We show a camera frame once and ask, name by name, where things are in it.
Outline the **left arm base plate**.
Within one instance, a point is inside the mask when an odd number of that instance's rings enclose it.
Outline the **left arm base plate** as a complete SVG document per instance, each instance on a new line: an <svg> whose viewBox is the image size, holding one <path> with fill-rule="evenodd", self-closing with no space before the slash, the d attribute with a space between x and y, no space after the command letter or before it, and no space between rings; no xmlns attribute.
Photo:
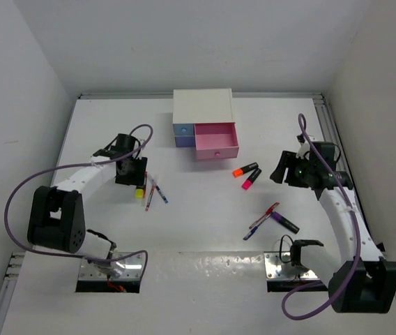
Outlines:
<svg viewBox="0 0 396 335"><path fill-rule="evenodd" d="M109 276L112 280L139 280L144 269L145 255L137 254L128 257L129 253L117 253L115 258L125 256L125 259L115 262L90 262L82 260L78 279L81 281L105 281Z"/></svg>

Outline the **light blue drawer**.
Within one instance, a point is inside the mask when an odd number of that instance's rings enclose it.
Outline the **light blue drawer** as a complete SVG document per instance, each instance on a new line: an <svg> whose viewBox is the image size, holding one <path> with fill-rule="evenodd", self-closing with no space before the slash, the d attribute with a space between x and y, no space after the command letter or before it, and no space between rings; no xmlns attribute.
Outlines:
<svg viewBox="0 0 396 335"><path fill-rule="evenodd" d="M194 124L173 124L175 136L193 136L195 134Z"/></svg>

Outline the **pink drawer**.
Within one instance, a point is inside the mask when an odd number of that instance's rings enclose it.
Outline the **pink drawer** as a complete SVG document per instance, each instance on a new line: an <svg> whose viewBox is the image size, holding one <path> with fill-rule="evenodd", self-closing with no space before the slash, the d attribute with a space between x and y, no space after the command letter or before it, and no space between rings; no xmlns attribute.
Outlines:
<svg viewBox="0 0 396 335"><path fill-rule="evenodd" d="M235 123L195 124L197 160L236 158L239 143Z"/></svg>

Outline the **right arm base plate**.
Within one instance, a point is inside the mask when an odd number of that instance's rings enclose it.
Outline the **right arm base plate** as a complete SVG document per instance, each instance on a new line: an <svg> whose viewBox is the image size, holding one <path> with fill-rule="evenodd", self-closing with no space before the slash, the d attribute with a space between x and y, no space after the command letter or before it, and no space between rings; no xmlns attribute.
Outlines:
<svg viewBox="0 0 396 335"><path fill-rule="evenodd" d="M268 281L316 281L319 278L311 270L302 270L293 267L290 252L264 253L264 265Z"/></svg>

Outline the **orange highlighter marker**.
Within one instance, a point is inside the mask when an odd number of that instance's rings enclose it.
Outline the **orange highlighter marker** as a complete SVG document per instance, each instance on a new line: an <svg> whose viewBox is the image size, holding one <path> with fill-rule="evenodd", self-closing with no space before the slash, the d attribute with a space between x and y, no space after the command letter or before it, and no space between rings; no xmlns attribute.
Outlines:
<svg viewBox="0 0 396 335"><path fill-rule="evenodd" d="M243 167L240 167L240 168L234 170L232 172L232 174L233 174L233 176L235 178L237 178L237 177L240 177L240 176L242 176L242 175L244 175L244 174L246 174L248 172L256 170L258 167L259 167L258 163L257 162L253 162L251 164L245 165Z"/></svg>

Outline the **purple highlighter marker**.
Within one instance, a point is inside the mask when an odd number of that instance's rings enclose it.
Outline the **purple highlighter marker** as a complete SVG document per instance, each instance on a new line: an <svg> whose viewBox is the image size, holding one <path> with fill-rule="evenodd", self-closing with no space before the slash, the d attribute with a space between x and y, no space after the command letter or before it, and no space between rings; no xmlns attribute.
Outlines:
<svg viewBox="0 0 396 335"><path fill-rule="evenodd" d="M293 234L298 234L298 232L300 231L300 228L298 226L296 226L290 220L275 211L271 213L271 218Z"/></svg>

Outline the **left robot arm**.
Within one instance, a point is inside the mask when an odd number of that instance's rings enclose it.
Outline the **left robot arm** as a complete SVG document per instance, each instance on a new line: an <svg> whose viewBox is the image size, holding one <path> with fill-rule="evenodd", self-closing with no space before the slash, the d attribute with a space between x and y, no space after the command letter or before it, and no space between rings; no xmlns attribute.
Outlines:
<svg viewBox="0 0 396 335"><path fill-rule="evenodd" d="M90 163L54 186L33 194L27 241L34 246L106 261L116 244L103 233L86 227L84 203L109 181L137 188L144 185L148 158L141 157L141 141L118 134L113 143L97 150Z"/></svg>

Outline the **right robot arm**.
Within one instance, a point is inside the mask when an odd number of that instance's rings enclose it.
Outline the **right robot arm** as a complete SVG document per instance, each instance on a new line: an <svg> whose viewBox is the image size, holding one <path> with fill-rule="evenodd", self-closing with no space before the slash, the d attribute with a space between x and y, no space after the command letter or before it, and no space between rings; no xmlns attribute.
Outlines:
<svg viewBox="0 0 396 335"><path fill-rule="evenodd" d="M396 293L396 262L385 258L357 212L353 182L347 172L336 169L336 145L303 138L299 142L297 152L282 152L270 178L314 191L340 255L333 256L318 239L296 239L281 263L313 271L326 286L328 304L337 313L389 312Z"/></svg>

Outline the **yellow highlighter marker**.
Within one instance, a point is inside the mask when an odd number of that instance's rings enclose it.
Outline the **yellow highlighter marker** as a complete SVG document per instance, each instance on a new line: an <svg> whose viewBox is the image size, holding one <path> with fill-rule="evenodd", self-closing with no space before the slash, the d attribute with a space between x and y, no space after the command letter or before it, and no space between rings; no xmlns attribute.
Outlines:
<svg viewBox="0 0 396 335"><path fill-rule="evenodd" d="M143 186L138 186L135 189L135 198L136 199L144 199L145 196L145 188Z"/></svg>

